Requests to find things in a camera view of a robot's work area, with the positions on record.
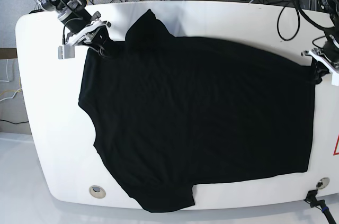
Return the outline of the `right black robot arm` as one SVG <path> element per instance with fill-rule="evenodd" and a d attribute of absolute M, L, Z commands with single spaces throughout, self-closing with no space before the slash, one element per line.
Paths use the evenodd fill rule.
<path fill-rule="evenodd" d="M 58 58 L 75 57 L 76 46 L 87 46 L 99 56 L 109 59 L 114 42 L 109 37 L 108 21 L 101 21 L 101 14 L 91 15 L 87 10 L 86 0 L 37 0 L 42 10 L 58 15 L 63 24 L 61 45 L 58 47 Z"/>

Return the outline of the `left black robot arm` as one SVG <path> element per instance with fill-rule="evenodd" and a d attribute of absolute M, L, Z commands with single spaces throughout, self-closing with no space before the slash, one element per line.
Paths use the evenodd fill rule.
<path fill-rule="evenodd" d="M 323 63 L 331 73 L 338 74 L 338 0 L 315 0 L 321 11 L 328 14 L 333 26 L 321 26 L 313 21 L 301 8 L 300 0 L 294 0 L 297 11 L 308 23 L 323 35 L 312 41 L 314 49 L 304 51 L 305 56 L 312 56 Z"/>

